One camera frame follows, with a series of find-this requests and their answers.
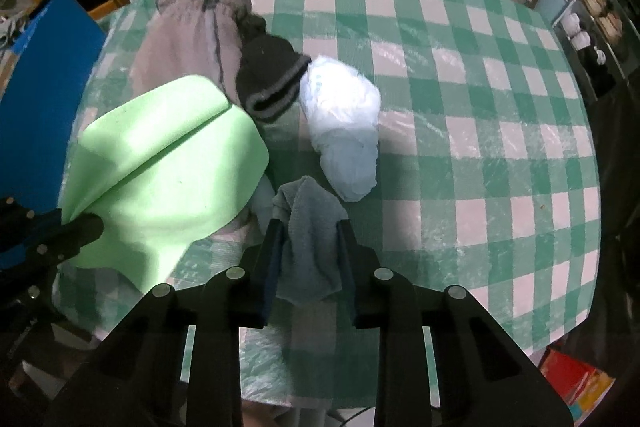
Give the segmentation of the gray fuzzy cloth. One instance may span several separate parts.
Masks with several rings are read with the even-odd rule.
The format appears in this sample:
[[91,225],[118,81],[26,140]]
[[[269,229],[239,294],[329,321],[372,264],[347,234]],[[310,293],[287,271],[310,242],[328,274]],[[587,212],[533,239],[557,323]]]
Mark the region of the gray fuzzy cloth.
[[288,233],[277,297],[303,308],[340,291],[337,223],[348,216],[338,198],[311,176],[303,176],[281,185],[272,202],[272,217]]

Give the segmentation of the light green cloth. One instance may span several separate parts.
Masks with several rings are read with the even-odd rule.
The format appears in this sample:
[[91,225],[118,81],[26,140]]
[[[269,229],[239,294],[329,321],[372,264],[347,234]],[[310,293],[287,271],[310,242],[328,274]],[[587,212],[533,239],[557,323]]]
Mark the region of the light green cloth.
[[89,124],[70,153],[62,220],[94,213],[104,224],[70,262],[113,269],[145,293],[239,216],[268,161],[253,119],[205,77],[133,98]]

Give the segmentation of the white plastic bag bundle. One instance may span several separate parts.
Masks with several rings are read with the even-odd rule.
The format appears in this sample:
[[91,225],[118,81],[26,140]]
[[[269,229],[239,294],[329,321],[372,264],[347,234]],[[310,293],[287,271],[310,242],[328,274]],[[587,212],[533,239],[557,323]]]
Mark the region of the white plastic bag bundle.
[[358,69],[319,55],[298,99],[326,181],[344,202],[359,202],[376,187],[380,91]]

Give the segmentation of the green checkered tablecloth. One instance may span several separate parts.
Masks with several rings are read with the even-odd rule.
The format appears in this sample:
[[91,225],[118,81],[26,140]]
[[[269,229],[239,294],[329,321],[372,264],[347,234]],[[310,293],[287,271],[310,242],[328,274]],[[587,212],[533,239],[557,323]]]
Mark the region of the green checkered tablecloth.
[[[584,321],[600,241],[596,154],[565,55],[510,0],[252,0],[269,31],[360,70],[381,92],[376,187],[345,205],[358,242],[423,287],[468,288],[526,353]],[[79,128],[131,95],[155,0],[107,17]],[[110,269],[62,265],[54,303],[103,339],[138,302]],[[341,296],[276,301],[241,331],[243,398],[308,409],[372,407],[378,334]]]

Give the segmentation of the blue cardboard box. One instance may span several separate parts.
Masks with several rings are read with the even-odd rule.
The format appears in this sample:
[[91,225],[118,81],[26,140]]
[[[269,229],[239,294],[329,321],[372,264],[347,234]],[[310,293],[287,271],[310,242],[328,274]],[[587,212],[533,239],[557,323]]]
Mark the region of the blue cardboard box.
[[58,205],[77,109],[105,32],[76,0],[50,0],[13,51],[1,98],[1,195],[45,213]]

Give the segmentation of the red book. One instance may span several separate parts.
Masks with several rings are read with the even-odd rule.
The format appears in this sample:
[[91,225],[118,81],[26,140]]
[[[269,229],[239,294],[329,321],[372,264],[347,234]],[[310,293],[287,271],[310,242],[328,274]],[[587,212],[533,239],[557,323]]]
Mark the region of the red book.
[[539,369],[568,406],[575,426],[580,426],[615,383],[607,373],[548,347]]

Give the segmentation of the gray sweatpants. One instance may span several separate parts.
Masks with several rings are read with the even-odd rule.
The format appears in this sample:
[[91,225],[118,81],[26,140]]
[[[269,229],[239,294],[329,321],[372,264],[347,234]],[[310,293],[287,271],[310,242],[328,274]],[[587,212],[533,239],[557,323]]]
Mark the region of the gray sweatpants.
[[139,96],[183,76],[201,75],[240,105],[240,23],[250,14],[250,0],[156,0],[156,13],[130,68],[132,93]]

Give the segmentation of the gray clothes pile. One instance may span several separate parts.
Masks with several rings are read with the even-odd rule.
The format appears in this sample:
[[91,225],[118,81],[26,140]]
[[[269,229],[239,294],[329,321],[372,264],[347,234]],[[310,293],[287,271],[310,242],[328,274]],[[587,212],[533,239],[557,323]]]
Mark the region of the gray clothes pile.
[[13,46],[28,25],[35,7],[32,0],[1,0],[0,49]]

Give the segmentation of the black knit sock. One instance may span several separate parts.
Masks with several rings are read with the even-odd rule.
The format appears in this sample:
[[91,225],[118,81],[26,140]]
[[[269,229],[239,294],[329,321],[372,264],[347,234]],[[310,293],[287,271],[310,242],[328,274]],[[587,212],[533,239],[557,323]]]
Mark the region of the black knit sock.
[[242,109],[254,120],[271,124],[297,100],[299,83],[311,58],[285,38],[268,34],[263,17],[239,21],[242,53],[235,88]]

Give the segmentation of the shoe rack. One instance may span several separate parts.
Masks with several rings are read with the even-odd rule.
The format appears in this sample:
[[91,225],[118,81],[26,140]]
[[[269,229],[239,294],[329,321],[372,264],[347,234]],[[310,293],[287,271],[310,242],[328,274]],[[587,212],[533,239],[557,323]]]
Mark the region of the shoe rack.
[[629,0],[538,0],[588,104],[639,68],[639,27]]

